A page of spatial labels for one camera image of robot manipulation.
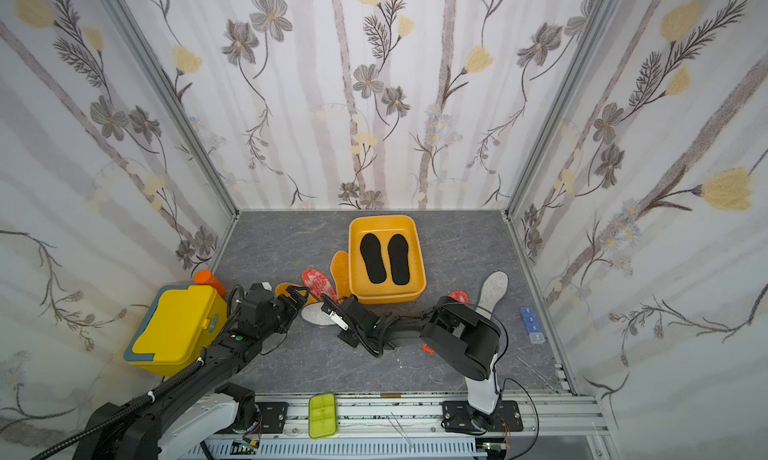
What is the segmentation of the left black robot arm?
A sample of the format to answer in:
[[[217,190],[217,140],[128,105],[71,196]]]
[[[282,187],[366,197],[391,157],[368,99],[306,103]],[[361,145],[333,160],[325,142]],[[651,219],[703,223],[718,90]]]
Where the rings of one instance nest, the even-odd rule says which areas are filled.
[[[226,297],[227,321],[211,344],[179,373],[130,401],[106,403],[87,428],[38,453],[48,459],[74,446],[75,459],[158,459],[161,438],[171,425],[213,388],[259,356],[266,339],[286,334],[311,297],[306,286],[276,295],[262,283],[237,284]]]

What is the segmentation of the blue pill organizer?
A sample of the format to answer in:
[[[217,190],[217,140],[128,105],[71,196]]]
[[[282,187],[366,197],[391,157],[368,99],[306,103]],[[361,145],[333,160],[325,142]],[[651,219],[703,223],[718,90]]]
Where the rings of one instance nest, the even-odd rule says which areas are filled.
[[[526,331],[526,335],[531,344],[543,344],[546,342],[546,336],[539,322],[536,311],[533,307],[523,306],[520,308],[521,320]]]

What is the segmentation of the yellow lidded lunch box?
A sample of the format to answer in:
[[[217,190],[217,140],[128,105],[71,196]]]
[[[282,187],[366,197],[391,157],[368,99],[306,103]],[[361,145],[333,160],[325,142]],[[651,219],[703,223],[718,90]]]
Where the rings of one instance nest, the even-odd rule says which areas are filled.
[[[171,377],[221,332],[227,303],[208,285],[161,288],[123,354],[130,365]]]

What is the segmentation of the grey felt insole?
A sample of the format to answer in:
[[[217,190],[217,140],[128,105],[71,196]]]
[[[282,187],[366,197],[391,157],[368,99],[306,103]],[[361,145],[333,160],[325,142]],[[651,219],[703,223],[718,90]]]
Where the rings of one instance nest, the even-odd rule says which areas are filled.
[[[505,296],[509,277],[503,271],[494,271],[483,282],[475,310],[487,319],[492,318],[498,302]]]
[[[321,303],[313,303],[310,305],[306,305],[301,310],[301,316],[302,318],[313,324],[318,326],[330,326],[335,325],[336,322],[322,310],[323,304]]]

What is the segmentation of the red white patterned insole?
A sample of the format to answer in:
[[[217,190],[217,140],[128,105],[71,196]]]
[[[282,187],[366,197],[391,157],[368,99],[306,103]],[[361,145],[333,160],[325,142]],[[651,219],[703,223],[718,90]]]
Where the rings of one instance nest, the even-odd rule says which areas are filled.
[[[322,301],[322,296],[326,295],[332,300],[337,300],[337,292],[329,278],[321,271],[309,268],[304,270],[301,275],[303,285],[310,290],[308,304]]]

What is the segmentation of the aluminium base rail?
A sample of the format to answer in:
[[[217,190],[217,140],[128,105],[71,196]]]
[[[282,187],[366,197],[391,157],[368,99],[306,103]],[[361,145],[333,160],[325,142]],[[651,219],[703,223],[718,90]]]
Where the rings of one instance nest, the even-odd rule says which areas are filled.
[[[616,459],[618,450],[596,400],[515,387],[503,394],[505,418],[483,435],[450,433],[459,393],[338,394],[337,431],[309,436],[308,394],[264,394],[284,406],[279,433],[215,434],[190,459]]]

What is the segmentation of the yellow plastic storage box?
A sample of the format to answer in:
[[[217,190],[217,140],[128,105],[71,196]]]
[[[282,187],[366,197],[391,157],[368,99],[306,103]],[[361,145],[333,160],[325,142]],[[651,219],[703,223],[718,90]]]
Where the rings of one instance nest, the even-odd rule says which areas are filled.
[[[372,284],[369,281],[360,253],[360,242],[366,233],[374,233],[381,243],[387,271],[387,280],[381,284]],[[388,243],[395,234],[402,234],[409,243],[410,282],[404,286],[395,285],[391,277]],[[408,215],[365,216],[352,220],[348,230],[348,254],[351,293],[364,304],[414,301],[426,289],[426,270],[418,231],[414,219]]]

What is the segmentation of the narrow yellow fuzzy insole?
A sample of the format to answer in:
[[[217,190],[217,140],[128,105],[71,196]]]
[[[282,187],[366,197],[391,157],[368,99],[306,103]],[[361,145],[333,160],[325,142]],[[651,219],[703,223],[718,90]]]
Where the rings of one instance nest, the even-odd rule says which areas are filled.
[[[339,302],[351,295],[349,277],[349,254],[346,251],[338,251],[334,254],[330,272],[335,283],[335,290]]]

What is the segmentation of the orange cylinder bottle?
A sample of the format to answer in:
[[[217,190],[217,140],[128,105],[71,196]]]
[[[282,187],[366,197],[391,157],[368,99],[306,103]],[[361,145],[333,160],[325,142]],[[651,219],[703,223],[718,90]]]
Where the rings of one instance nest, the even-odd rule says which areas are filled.
[[[199,270],[193,275],[193,281],[196,285],[212,287],[219,296],[224,298],[227,294],[227,288],[218,280],[218,278],[207,269]]]

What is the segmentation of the black insole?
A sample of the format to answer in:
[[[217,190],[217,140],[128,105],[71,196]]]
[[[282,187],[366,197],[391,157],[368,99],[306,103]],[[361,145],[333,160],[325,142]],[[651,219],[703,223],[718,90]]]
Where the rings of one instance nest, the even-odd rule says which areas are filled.
[[[365,263],[369,281],[372,284],[385,282],[387,280],[387,271],[378,236],[374,233],[366,233],[360,242],[360,253]]]
[[[392,281],[404,286],[410,282],[409,243],[402,234],[395,234],[388,243]]]

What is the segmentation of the wide yellow fuzzy insole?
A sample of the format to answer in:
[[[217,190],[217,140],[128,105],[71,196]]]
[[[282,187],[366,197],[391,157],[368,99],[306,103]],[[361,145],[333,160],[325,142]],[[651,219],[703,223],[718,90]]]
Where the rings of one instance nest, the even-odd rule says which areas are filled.
[[[275,296],[276,297],[279,297],[280,295],[289,296],[290,292],[288,291],[288,289],[290,287],[297,287],[299,289],[305,288],[304,285],[296,285],[296,284],[293,284],[293,283],[290,283],[290,282],[283,282],[283,283],[278,284],[275,287],[275,289],[274,289]],[[314,303],[317,303],[317,302],[318,302],[317,298],[311,292],[309,292],[305,305],[311,305],[311,304],[314,304]]]

